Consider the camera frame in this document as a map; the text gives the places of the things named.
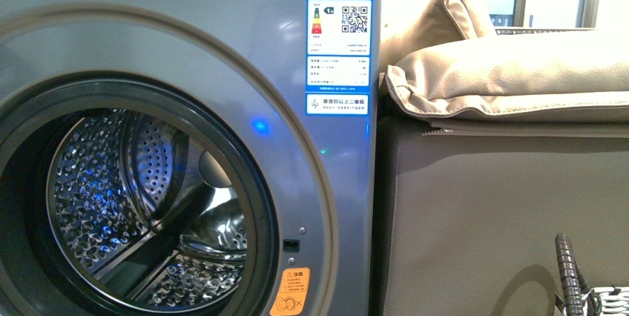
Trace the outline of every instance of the gray washing machine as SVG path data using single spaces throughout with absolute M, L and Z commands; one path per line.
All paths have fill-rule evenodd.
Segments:
M 2 315 L 366 315 L 380 0 L 0 0 Z

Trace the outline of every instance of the blue label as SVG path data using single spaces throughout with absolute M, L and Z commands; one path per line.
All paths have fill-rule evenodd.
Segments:
M 306 7 L 306 113 L 368 114 L 373 0 L 307 0 Z

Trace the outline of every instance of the warning sticker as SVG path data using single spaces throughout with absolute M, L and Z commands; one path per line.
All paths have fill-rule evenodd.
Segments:
M 309 268 L 291 268 L 282 273 L 280 290 L 271 307 L 271 316 L 295 316 L 303 311 L 310 281 Z

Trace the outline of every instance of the blue indicator light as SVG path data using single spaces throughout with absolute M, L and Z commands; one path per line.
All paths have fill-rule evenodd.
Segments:
M 271 133 L 269 124 L 264 119 L 255 119 L 251 125 L 254 130 L 261 136 L 268 136 Z

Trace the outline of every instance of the beige cushion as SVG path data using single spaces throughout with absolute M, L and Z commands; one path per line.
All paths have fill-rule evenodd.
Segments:
M 386 83 L 418 118 L 629 122 L 628 39 L 592 31 L 449 43 L 390 66 Z
M 413 26 L 382 42 L 380 72 L 425 47 L 495 35 L 483 0 L 430 0 Z

